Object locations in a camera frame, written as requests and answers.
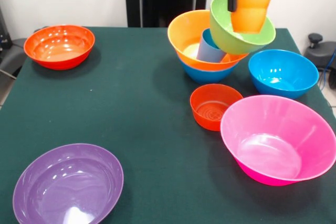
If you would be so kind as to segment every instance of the pink bowl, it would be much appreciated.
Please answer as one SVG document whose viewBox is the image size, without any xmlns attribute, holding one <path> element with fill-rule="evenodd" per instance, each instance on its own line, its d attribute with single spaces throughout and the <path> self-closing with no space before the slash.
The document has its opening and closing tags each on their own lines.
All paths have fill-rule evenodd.
<svg viewBox="0 0 336 224">
<path fill-rule="evenodd" d="M 254 180 L 284 186 L 326 173 L 336 160 L 336 137 L 311 108 L 274 95 L 247 97 L 222 117 L 224 144 Z"/>
</svg>

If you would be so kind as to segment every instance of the purple bowl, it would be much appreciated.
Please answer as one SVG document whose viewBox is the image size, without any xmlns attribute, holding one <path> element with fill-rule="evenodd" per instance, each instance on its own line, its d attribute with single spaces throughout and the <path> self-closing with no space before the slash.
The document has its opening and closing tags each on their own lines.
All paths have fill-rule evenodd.
<svg viewBox="0 0 336 224">
<path fill-rule="evenodd" d="M 22 173 L 14 189 L 14 214 L 21 224 L 96 224 L 116 205 L 123 180 L 121 164 L 104 148 L 61 146 Z"/>
</svg>

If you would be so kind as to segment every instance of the bowl rim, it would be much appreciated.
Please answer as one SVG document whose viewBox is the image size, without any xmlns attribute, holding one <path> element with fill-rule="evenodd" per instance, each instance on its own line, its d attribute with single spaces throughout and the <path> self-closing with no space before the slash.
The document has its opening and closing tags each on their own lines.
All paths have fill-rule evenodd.
<svg viewBox="0 0 336 224">
<path fill-rule="evenodd" d="M 224 30 L 226 33 L 230 34 L 217 20 L 216 16 L 213 15 L 213 8 L 212 8 L 212 4 L 215 2 L 216 0 L 212 0 L 211 1 L 211 4 L 210 4 L 210 15 L 213 17 L 213 19 L 216 21 L 216 23 L 220 26 L 220 28 L 222 30 Z M 239 40 L 239 41 L 242 41 L 244 43 L 247 43 L 249 45 L 254 45 L 254 46 L 265 46 L 265 45 L 268 45 L 270 44 L 276 37 L 276 29 L 275 29 L 275 26 L 273 24 L 273 22 L 270 20 L 270 18 L 266 15 L 266 20 L 265 22 L 269 21 L 271 26 L 272 26 L 272 31 L 273 31 L 273 36 L 272 38 L 270 38 L 266 43 L 255 43 L 255 42 L 251 42 L 251 41 L 248 41 L 248 40 L 245 40 L 245 39 L 241 39 L 241 38 L 238 38 L 236 37 L 235 35 L 233 34 L 230 34 L 232 35 L 232 37 L 234 37 L 235 39 Z"/>
<path fill-rule="evenodd" d="M 229 68 L 226 68 L 226 69 L 223 69 L 223 70 L 202 70 L 202 69 L 198 69 L 198 68 L 194 68 L 192 66 L 189 66 L 187 63 L 183 62 L 183 60 L 181 60 L 179 58 L 180 62 L 182 65 L 192 69 L 192 70 L 195 70 L 195 71 L 199 71 L 199 72 L 202 72 L 202 73 L 224 73 L 226 71 L 229 71 L 231 70 L 232 68 L 235 68 L 239 62 L 235 63 L 232 67 L 229 67 Z"/>
<path fill-rule="evenodd" d="M 21 223 L 19 220 L 18 220 L 18 217 L 17 217 L 17 213 L 16 213 L 16 208 L 14 206 L 14 203 L 15 203 L 15 200 L 14 200 L 14 197 L 15 197 L 15 192 L 17 190 L 17 186 L 18 186 L 18 183 L 20 182 L 21 178 L 24 176 L 24 174 L 26 173 L 26 171 L 31 167 L 33 166 L 33 164 L 38 160 L 40 159 L 41 157 L 49 154 L 50 152 L 53 152 L 55 150 L 58 150 L 60 148 L 64 148 L 64 147 L 69 147 L 69 146 L 74 146 L 74 145 L 81 145 L 81 146 L 91 146 L 91 147 L 95 147 L 95 148 L 98 148 L 98 149 L 101 149 L 105 152 L 108 152 L 116 161 L 117 161 L 117 164 L 119 165 L 120 167 L 120 171 L 121 171 L 121 188 L 120 188 L 120 192 L 118 193 L 118 196 L 115 200 L 115 203 L 111 205 L 111 209 L 109 211 L 107 211 L 105 214 L 103 214 L 99 219 L 95 220 L 93 223 L 99 223 L 101 222 L 104 218 L 106 218 L 106 216 L 113 210 L 113 208 L 116 206 L 116 204 L 118 203 L 119 201 L 119 198 L 121 196 L 121 193 L 122 193 L 122 190 L 123 190 L 123 186 L 124 186 L 124 171 L 122 169 L 122 165 L 120 163 L 120 161 L 117 159 L 117 157 L 111 153 L 109 150 L 101 147 L 101 146 L 98 146 L 98 145 L 95 145 L 95 144 L 88 144 L 88 143 L 73 143 L 73 144 L 66 144 L 66 145 L 62 145 L 62 146 L 59 146 L 59 147 L 56 147 L 56 148 L 53 148 L 51 150 L 48 150 L 47 152 L 44 152 L 42 155 L 38 156 L 36 159 L 34 159 L 25 169 L 24 171 L 21 173 L 19 179 L 17 180 L 16 182 L 16 185 L 15 185 L 15 188 L 14 188 L 14 191 L 13 191 L 13 196 L 12 196 L 12 208 L 13 208 L 13 212 L 14 212 L 14 215 L 15 215 L 15 218 L 16 220 Z"/>
<path fill-rule="evenodd" d="M 307 86 L 306 88 L 302 88 L 302 89 L 295 89 L 295 90 L 288 90 L 288 89 L 283 89 L 283 88 L 275 88 L 273 87 L 272 85 L 269 85 L 268 83 L 264 83 L 262 81 L 260 81 L 257 76 L 255 75 L 255 73 L 253 73 L 251 71 L 251 61 L 253 58 L 255 57 L 260 57 L 260 55 L 262 55 L 263 53 L 265 52 L 270 52 L 270 51 L 276 51 L 276 52 L 280 52 L 280 53 L 290 53 L 292 54 L 294 57 L 298 57 L 300 59 L 303 59 L 303 61 L 305 61 L 307 64 L 311 65 L 314 67 L 315 69 L 315 74 L 316 74 L 316 80 L 314 81 L 313 84 Z M 298 54 L 296 52 L 293 52 L 293 51 L 288 51 L 288 50 L 283 50 L 283 49 L 266 49 L 266 50 L 262 50 L 262 51 L 259 51 L 257 53 L 255 53 L 254 55 L 251 56 L 251 58 L 248 60 L 248 70 L 250 72 L 250 74 L 260 83 L 262 83 L 263 85 L 266 85 L 267 87 L 269 88 L 272 88 L 272 89 L 275 89 L 275 90 L 281 90 L 281 91 L 286 91 L 286 92 L 300 92 L 300 91 L 305 91 L 305 90 L 309 90 L 311 89 L 319 80 L 319 70 L 317 69 L 317 67 L 309 60 L 307 59 L 305 56 L 301 55 L 301 54 Z"/>
<path fill-rule="evenodd" d="M 199 13 L 209 13 L 209 15 L 211 15 L 211 12 L 210 10 L 205 10 L 205 9 L 199 9 L 199 10 L 190 10 L 188 12 L 184 12 L 178 16 L 176 16 L 168 25 L 168 29 L 167 29 L 167 35 L 168 35 L 168 40 L 170 42 L 170 44 L 174 47 L 174 49 L 176 51 L 178 51 L 180 54 L 182 54 L 184 57 L 188 57 L 187 55 L 185 55 L 183 53 L 183 51 L 181 51 L 179 48 L 175 47 L 174 44 L 172 43 L 172 38 L 171 38 L 171 29 L 172 29 L 172 25 L 176 22 L 176 20 L 180 17 L 183 17 L 185 15 L 188 15 L 189 13 L 193 13 L 193 12 L 199 12 Z M 237 59 L 237 60 L 233 60 L 233 61 L 229 61 L 229 62 L 208 62 L 208 61 L 202 61 L 202 60 L 198 60 L 198 59 L 193 59 L 193 58 L 190 58 L 192 60 L 194 60 L 195 62 L 198 62 L 198 63 L 202 63 L 202 64 L 207 64 L 207 65 L 227 65 L 229 63 L 235 63 L 235 62 L 239 62 L 241 61 L 242 59 L 244 59 L 245 57 L 247 57 L 249 55 L 249 53 L 245 53 L 245 54 L 240 54 L 239 56 L 241 56 L 242 58 L 240 59 Z"/>
<path fill-rule="evenodd" d="M 266 177 L 269 177 L 269 178 L 273 178 L 273 179 L 277 179 L 277 180 L 281 180 L 281 181 L 288 181 L 288 182 L 300 182 L 300 181 L 310 180 L 310 179 L 314 179 L 314 178 L 317 178 L 317 177 L 322 176 L 322 175 L 325 174 L 327 171 L 329 171 L 329 170 L 331 169 L 331 167 L 335 164 L 335 161 L 336 161 L 336 152 L 335 152 L 333 161 L 332 161 L 332 162 L 331 162 L 331 163 L 330 163 L 330 164 L 329 164 L 329 165 L 328 165 L 322 172 L 320 172 L 320 173 L 318 173 L 318 174 L 316 174 L 316 175 L 313 175 L 313 176 L 310 176 L 310 177 L 306 177 L 306 178 L 280 178 L 280 177 L 277 177 L 277 176 L 271 176 L 271 175 L 268 175 L 268 174 L 266 174 L 266 173 L 263 173 L 263 172 L 261 172 L 261 171 L 259 171 L 259 170 L 256 170 L 256 169 L 250 167 L 249 165 L 245 164 L 245 162 L 241 161 L 241 160 L 239 159 L 239 157 L 237 157 L 237 155 L 235 155 L 235 154 L 233 153 L 232 149 L 228 147 L 228 145 L 227 145 L 227 143 L 226 143 L 226 141 L 225 141 L 225 138 L 224 138 L 224 136 L 223 136 L 223 132 L 224 132 L 224 130 L 223 130 L 223 127 L 222 127 L 222 125 L 223 125 L 223 123 L 224 123 L 224 120 L 225 120 L 225 117 L 226 117 L 225 115 L 227 115 L 226 112 L 229 111 L 229 110 L 234 109 L 235 106 L 238 106 L 241 102 L 245 102 L 246 99 L 247 99 L 247 100 L 250 100 L 250 99 L 259 99 L 259 98 L 274 98 L 274 97 L 276 97 L 276 98 L 279 99 L 279 100 L 287 100 L 287 101 L 289 101 L 289 102 L 291 102 L 291 103 L 295 103 L 296 105 L 301 106 L 301 107 L 304 107 L 304 108 L 307 109 L 308 111 L 312 112 L 312 114 L 314 114 L 315 116 L 317 116 L 317 117 L 320 119 L 320 121 L 324 122 L 324 125 L 327 127 L 327 130 L 331 133 L 331 135 L 333 135 L 333 141 L 335 142 L 335 146 L 336 146 L 336 135 L 335 135 L 333 129 L 331 128 L 331 126 L 329 125 L 329 123 L 328 123 L 328 122 L 327 122 L 327 121 L 326 121 L 326 120 L 325 120 L 319 113 L 317 113 L 315 110 L 313 110 L 312 108 L 308 107 L 307 105 L 305 105 L 305 104 L 303 104 L 303 103 L 300 103 L 300 102 L 295 101 L 295 100 L 290 99 L 290 98 L 280 97 L 280 96 L 278 96 L 278 95 L 260 94 L 260 95 L 251 95 L 251 96 L 249 96 L 249 97 L 246 97 L 246 98 L 243 98 L 243 99 L 241 99 L 241 100 L 238 100 L 237 102 L 235 102 L 234 104 L 232 104 L 232 105 L 225 111 L 225 113 L 224 113 L 224 115 L 223 115 L 223 117 L 222 117 L 222 119 L 221 119 L 221 121 L 220 121 L 220 122 L 221 122 L 221 123 L 220 123 L 220 124 L 221 124 L 221 125 L 220 125 L 220 126 L 221 126 L 221 127 L 220 127 L 220 135 L 221 135 L 221 137 L 222 137 L 222 141 L 224 142 L 225 147 L 229 150 L 229 152 L 231 153 L 231 155 L 233 155 L 233 157 L 234 157 L 237 161 L 239 161 L 240 163 L 242 163 L 243 165 L 245 165 L 245 166 L 248 167 L 249 169 L 251 169 L 251 170 L 253 170 L 253 171 L 255 171 L 255 172 L 257 172 L 257 173 L 259 173 L 259 174 L 261 174 L 261 175 L 264 175 L 264 176 L 266 176 Z"/>
<path fill-rule="evenodd" d="M 199 115 L 201 118 L 203 118 L 203 119 L 205 119 L 205 120 L 208 120 L 208 121 L 210 121 L 210 122 L 221 122 L 222 119 L 220 119 L 220 120 L 212 120 L 212 119 L 209 119 L 209 118 L 206 118 L 206 117 L 202 116 L 201 114 L 199 114 L 199 113 L 196 111 L 196 108 L 195 108 L 195 107 L 192 105 L 192 103 L 191 103 L 191 99 L 192 99 L 192 97 L 195 95 L 195 92 L 196 92 L 197 90 L 203 88 L 204 86 L 224 86 L 225 88 L 229 88 L 229 89 L 235 91 L 237 94 L 240 95 L 241 98 L 240 98 L 239 100 L 237 100 L 237 101 L 240 101 L 240 100 L 242 100 L 242 99 L 244 98 L 243 95 L 242 95 L 238 90 L 236 90 L 236 89 L 234 89 L 234 88 L 232 88 L 232 87 L 230 87 L 230 86 L 228 86 L 228 85 L 221 84 L 221 83 L 209 83 L 209 84 L 201 85 L 201 86 L 199 86 L 198 88 L 196 88 L 196 89 L 191 93 L 190 98 L 189 98 L 189 104 L 190 104 L 190 107 L 191 107 L 191 109 L 192 109 L 192 111 L 193 111 L 194 113 L 196 113 L 196 114 Z"/>
<path fill-rule="evenodd" d="M 28 52 L 27 52 L 27 48 L 26 48 L 26 44 L 27 42 L 32 39 L 33 36 L 35 36 L 36 34 L 38 34 L 40 31 L 43 31 L 43 30 L 47 30 L 47 29 L 50 29 L 50 28 L 56 28 L 56 27 L 65 27 L 65 26 L 72 26 L 72 27 L 77 27 L 79 29 L 83 29 L 83 30 L 86 30 L 88 31 L 88 33 L 90 33 L 92 36 L 93 36 L 93 42 L 92 42 L 92 45 L 89 47 L 89 49 L 87 49 L 85 52 L 83 52 L 81 55 L 79 56 L 76 56 L 76 57 L 73 57 L 73 58 L 70 58 L 70 59 L 67 59 L 67 60 L 61 60 L 61 61 L 52 61 L 52 60 L 40 60 L 40 59 L 36 59 L 35 57 L 33 57 L 32 55 L 30 55 Z M 66 61 L 69 61 L 69 60 L 73 60 L 73 59 L 76 59 L 84 54 L 87 54 L 88 52 L 90 52 L 94 46 L 94 44 L 96 43 L 96 37 L 95 37 L 95 34 L 88 28 L 86 27 L 83 27 L 83 26 L 78 26 L 78 25 L 71 25 L 71 24 L 61 24 L 61 25 L 52 25 L 52 26 L 47 26 L 47 27 L 44 27 L 44 28 L 41 28 L 39 30 L 37 30 L 36 32 L 32 33 L 25 41 L 24 45 L 23 45 L 23 49 L 24 49 L 24 52 L 25 54 L 32 60 L 34 61 L 39 61 L 39 62 L 45 62 L 45 63 L 60 63 L 60 62 L 66 62 Z"/>
</svg>

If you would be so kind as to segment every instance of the orange cup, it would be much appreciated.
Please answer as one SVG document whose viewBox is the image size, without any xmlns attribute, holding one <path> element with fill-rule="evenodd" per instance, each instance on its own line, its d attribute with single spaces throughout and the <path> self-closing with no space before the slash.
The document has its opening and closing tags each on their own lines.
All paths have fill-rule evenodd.
<svg viewBox="0 0 336 224">
<path fill-rule="evenodd" d="M 266 20 L 270 0 L 237 0 L 237 10 L 231 13 L 233 31 L 257 34 Z"/>
<path fill-rule="evenodd" d="M 234 88 L 223 84 L 207 84 L 194 90 L 190 96 L 190 105 L 195 121 L 200 126 L 210 131 L 220 131 L 224 112 L 242 98 Z"/>
</svg>

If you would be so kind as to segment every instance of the plastic bowl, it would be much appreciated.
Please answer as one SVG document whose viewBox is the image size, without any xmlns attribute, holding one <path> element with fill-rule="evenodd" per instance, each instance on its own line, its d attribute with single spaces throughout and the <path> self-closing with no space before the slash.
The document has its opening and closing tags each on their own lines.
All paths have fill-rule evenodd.
<svg viewBox="0 0 336 224">
<path fill-rule="evenodd" d="M 276 35 L 274 25 L 266 18 L 258 34 L 233 32 L 231 13 L 227 10 L 227 0 L 212 0 L 210 31 L 215 44 L 228 54 L 240 55 L 254 52 L 270 44 Z"/>
<path fill-rule="evenodd" d="M 306 57 L 285 50 L 265 50 L 251 57 L 248 68 L 261 94 L 295 99 L 313 87 L 319 72 Z"/>
<path fill-rule="evenodd" d="M 174 18 L 169 24 L 168 39 L 180 60 L 190 67 L 205 71 L 217 71 L 230 68 L 245 58 L 247 54 L 226 54 L 223 60 L 218 63 L 196 59 L 197 46 L 201 41 L 202 32 L 210 26 L 209 20 L 209 10 L 192 10 L 183 13 Z M 186 52 L 190 47 L 196 52 L 193 57 Z"/>
<path fill-rule="evenodd" d="M 254 180 L 283 186 L 326 173 L 336 137 L 311 108 L 288 98 L 256 95 L 230 106 L 220 131 L 224 144 Z"/>
<path fill-rule="evenodd" d="M 92 144 L 58 147 L 34 160 L 13 194 L 20 224 L 100 223 L 115 207 L 123 188 L 120 162 Z"/>
<path fill-rule="evenodd" d="M 222 84 L 208 84 L 195 89 L 190 96 L 190 105 L 195 121 L 210 131 L 221 130 L 221 118 L 227 108 L 242 99 L 234 88 Z"/>
<path fill-rule="evenodd" d="M 81 64 L 95 43 L 93 33 L 84 27 L 60 25 L 43 28 L 24 44 L 25 53 L 43 67 L 71 69 Z"/>
<path fill-rule="evenodd" d="M 237 64 L 235 64 L 233 67 L 221 71 L 204 71 L 192 68 L 183 61 L 181 61 L 181 63 L 184 71 L 188 74 L 188 76 L 199 84 L 220 82 L 225 77 L 227 77 L 237 66 Z"/>
</svg>

